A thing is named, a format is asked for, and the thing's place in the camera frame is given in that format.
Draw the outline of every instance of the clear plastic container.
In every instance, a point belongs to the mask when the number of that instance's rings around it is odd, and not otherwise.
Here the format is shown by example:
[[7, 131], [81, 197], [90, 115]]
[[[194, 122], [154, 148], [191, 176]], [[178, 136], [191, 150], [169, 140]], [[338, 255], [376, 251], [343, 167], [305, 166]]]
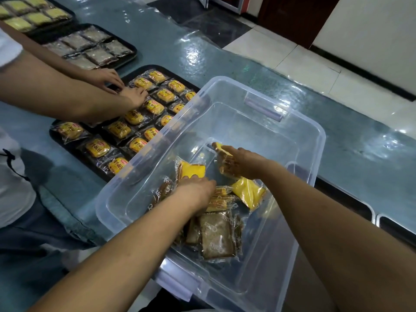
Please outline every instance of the clear plastic container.
[[[141, 217], [153, 190], [172, 175], [177, 155], [188, 162], [203, 158], [207, 176], [225, 182], [215, 167], [213, 141], [255, 151], [295, 174], [299, 166], [314, 185], [325, 132], [285, 103], [230, 78], [213, 78], [104, 187], [96, 203], [99, 220], [117, 234]], [[216, 265], [171, 248], [155, 279], [182, 299], [194, 294], [217, 309], [280, 311], [298, 244], [271, 196], [248, 218], [242, 245], [240, 261]]]

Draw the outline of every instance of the white wall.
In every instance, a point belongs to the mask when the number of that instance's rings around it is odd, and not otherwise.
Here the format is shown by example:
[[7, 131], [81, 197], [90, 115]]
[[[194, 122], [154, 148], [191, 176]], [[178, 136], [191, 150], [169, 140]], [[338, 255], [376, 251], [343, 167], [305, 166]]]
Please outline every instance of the white wall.
[[313, 44], [416, 94], [416, 0], [340, 0]]
[[258, 17], [262, 3], [263, 0], [250, 0], [248, 2], [247, 13]]

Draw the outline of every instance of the white sleeve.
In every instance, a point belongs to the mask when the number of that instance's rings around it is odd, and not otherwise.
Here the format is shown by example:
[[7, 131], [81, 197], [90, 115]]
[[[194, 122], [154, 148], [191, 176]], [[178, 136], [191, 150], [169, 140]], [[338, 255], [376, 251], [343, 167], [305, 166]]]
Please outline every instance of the white sleeve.
[[0, 67], [16, 59], [22, 50], [21, 44], [0, 29]]

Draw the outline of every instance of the hand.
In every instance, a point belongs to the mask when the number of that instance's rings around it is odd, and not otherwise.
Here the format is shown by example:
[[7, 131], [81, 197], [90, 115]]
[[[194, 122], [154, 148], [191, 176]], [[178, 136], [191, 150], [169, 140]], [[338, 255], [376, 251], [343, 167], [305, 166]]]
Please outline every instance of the hand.
[[216, 184], [215, 180], [209, 180], [206, 177], [199, 178], [193, 175], [188, 178], [185, 176], [179, 181], [174, 195], [178, 195], [183, 205], [189, 205], [192, 213], [195, 214], [200, 210], [205, 211], [214, 194]]
[[136, 109], [143, 105], [146, 96], [148, 96], [148, 93], [142, 87], [125, 87], [120, 92], [120, 95], [131, 99], [131, 101], [133, 102], [132, 109]]
[[231, 146], [222, 146], [222, 148], [229, 152], [236, 162], [236, 164], [232, 164], [231, 166], [233, 171], [230, 171], [234, 175], [251, 180], [261, 179], [264, 171], [267, 170], [267, 166], [270, 164], [270, 160], [246, 149], [235, 149]]
[[117, 85], [120, 89], [124, 88], [123, 81], [114, 69], [85, 70], [82, 80], [111, 94], [117, 94], [117, 92], [106, 87], [106, 83]]

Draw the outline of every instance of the dark red door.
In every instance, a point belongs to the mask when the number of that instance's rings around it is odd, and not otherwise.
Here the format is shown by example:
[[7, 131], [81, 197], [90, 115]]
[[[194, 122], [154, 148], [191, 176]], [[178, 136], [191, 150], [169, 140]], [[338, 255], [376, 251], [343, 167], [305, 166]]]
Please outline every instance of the dark red door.
[[263, 0], [258, 24], [309, 48], [338, 1]]

